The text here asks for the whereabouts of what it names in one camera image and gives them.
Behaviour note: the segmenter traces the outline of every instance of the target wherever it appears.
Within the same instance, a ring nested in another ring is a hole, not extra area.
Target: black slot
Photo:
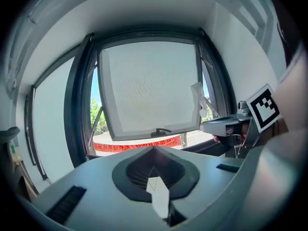
[[[219,164],[216,168],[219,168],[221,170],[225,170],[225,171],[231,172],[231,173],[237,173],[237,171],[240,169],[240,167],[226,165],[226,164]]]
[[[85,194],[86,189],[73,186],[68,192],[46,213],[50,219],[64,225]]]

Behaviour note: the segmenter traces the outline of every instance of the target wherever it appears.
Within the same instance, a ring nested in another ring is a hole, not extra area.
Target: sky
[[[150,57],[150,55],[149,55],[149,48],[144,47],[144,45],[143,45],[142,48],[138,48],[138,51],[137,51],[138,53],[136,53],[136,49],[137,48],[134,47],[134,45],[137,46],[138,43],[131,44],[131,52],[127,52],[127,51],[130,51],[130,49],[127,48],[127,47],[125,47],[125,49],[124,48],[122,49],[122,50],[125,50],[126,52],[121,51],[120,47],[117,47],[117,46],[113,47],[113,48],[118,48],[119,49],[118,50],[119,51],[118,59],[121,58],[121,55],[126,55],[125,56],[126,58],[124,57],[124,59],[127,59],[125,64],[126,64],[126,67],[128,67],[128,68],[130,66],[127,66],[127,64],[129,64],[131,62],[134,62],[136,59],[138,59],[138,60],[142,59],[142,56],[145,56],[145,55],[147,55],[147,57],[144,59],[144,62],[145,63],[147,61],[149,62],[149,59],[148,59]],[[182,50],[182,52],[179,52],[182,49],[181,45],[182,44],[174,43],[174,46],[173,46],[174,49],[170,50],[170,52],[177,52],[178,54],[180,54],[180,57],[178,57],[178,58],[181,59],[181,63],[180,64],[192,65],[192,52],[189,52],[188,50],[186,50],[186,51]],[[167,49],[161,49],[161,50],[164,51],[162,54],[160,54],[159,52],[153,52],[153,54],[154,54],[154,57],[156,57],[156,58],[157,58],[157,56],[161,55],[161,59],[159,59],[159,60],[160,61],[164,61],[164,59],[163,59],[164,55],[168,56],[168,53],[166,54]],[[99,93],[99,86],[98,85],[99,84],[98,84],[97,68],[96,68],[94,70],[94,73],[93,73],[92,87],[91,87],[91,97],[94,98],[95,101],[100,105],[101,104],[101,99],[100,99],[100,93]],[[203,87],[204,87],[205,96],[209,96],[204,76],[203,76]]]

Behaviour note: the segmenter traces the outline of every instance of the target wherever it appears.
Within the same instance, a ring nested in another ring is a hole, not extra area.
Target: blue sky
[[[154,62],[152,64],[154,64],[154,66],[155,66],[155,64],[156,64],[155,61],[157,60],[157,58],[159,56],[160,61],[166,62],[166,65],[170,64],[170,68],[172,68],[171,65],[174,63],[174,61],[171,60],[171,62],[170,62],[169,58],[170,58],[170,55],[173,56],[174,52],[177,52],[177,53],[180,54],[180,57],[178,55],[174,55],[175,58],[173,57],[173,59],[181,59],[180,65],[182,65],[182,64],[186,65],[186,66],[192,65],[192,58],[194,58],[193,55],[195,54],[193,46],[191,46],[192,47],[191,50],[183,50],[183,49],[185,49],[185,48],[183,48],[183,44],[179,44],[179,43],[173,43],[173,45],[171,44],[172,49],[164,48],[164,43],[162,43],[160,45],[161,46],[158,47],[158,51],[157,51],[157,49],[155,51],[155,49],[147,47],[147,45],[145,45],[145,42],[142,44],[142,47],[139,47],[139,48],[137,48],[138,43],[133,43],[133,44],[130,45],[129,48],[125,47],[124,51],[121,50],[121,47],[116,46],[116,47],[112,47],[112,48],[114,48],[113,52],[116,51],[115,54],[119,55],[119,57],[117,57],[118,60],[120,60],[121,58],[125,59],[125,64],[130,64],[130,63],[133,62],[129,58],[133,58],[134,60],[138,59],[138,61],[142,62],[141,64],[149,64],[149,61],[151,61],[149,57],[153,56]],[[98,74],[97,69],[95,69],[94,73],[93,73],[91,97],[93,97],[98,104],[101,104],[97,74]],[[203,87],[204,87],[205,95],[209,96],[204,76],[203,76]]]

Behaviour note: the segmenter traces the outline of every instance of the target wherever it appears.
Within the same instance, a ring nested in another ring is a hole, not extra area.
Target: red barrier
[[[139,147],[150,146],[150,145],[173,147],[173,146],[181,145],[181,140],[180,140],[180,136],[176,136],[176,137],[172,137],[170,139],[166,139],[163,141],[157,141],[157,142],[146,143],[146,144],[136,144],[136,145],[113,145],[113,144],[94,143],[94,148],[96,151],[100,151],[100,152],[124,152],[127,150],[132,150],[132,149],[136,149]]]

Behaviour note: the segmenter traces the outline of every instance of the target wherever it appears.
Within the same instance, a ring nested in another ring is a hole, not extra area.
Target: black and white square tag
[[[261,90],[247,100],[247,105],[255,119],[259,133],[280,119],[277,105],[272,99],[273,90],[266,84]]]

